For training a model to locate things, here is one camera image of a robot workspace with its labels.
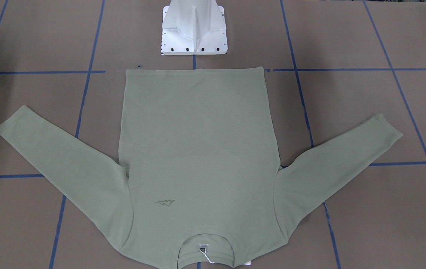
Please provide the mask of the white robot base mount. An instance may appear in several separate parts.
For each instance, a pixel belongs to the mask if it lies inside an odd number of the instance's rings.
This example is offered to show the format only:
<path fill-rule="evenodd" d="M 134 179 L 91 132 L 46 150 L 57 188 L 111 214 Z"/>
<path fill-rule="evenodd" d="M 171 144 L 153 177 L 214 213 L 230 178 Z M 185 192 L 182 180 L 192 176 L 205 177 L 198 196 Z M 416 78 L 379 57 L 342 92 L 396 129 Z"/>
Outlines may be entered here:
<path fill-rule="evenodd" d="M 225 11 L 216 0 L 172 0 L 162 15 L 162 55 L 227 53 Z"/>

